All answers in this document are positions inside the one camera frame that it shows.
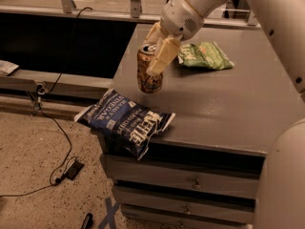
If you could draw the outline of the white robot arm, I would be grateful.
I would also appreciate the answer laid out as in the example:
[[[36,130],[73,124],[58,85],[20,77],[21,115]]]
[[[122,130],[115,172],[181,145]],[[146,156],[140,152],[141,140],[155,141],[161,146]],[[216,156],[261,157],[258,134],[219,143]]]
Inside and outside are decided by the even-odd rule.
[[[215,8],[228,0],[170,0],[145,40],[156,45],[147,74],[163,73]],[[305,90],[305,0],[246,0],[279,59],[277,94]],[[268,148],[255,198],[253,229],[305,229],[305,122],[285,128]]]

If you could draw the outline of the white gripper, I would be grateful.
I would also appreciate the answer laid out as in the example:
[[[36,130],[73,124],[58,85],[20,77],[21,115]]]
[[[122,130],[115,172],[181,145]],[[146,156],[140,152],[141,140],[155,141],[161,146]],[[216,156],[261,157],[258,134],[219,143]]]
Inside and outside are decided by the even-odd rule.
[[[155,55],[146,73],[150,76],[162,74],[177,57],[180,40],[173,35],[188,40],[203,25],[203,18],[187,0],[170,0],[161,13],[160,23],[153,24],[144,40],[144,43],[156,44]]]

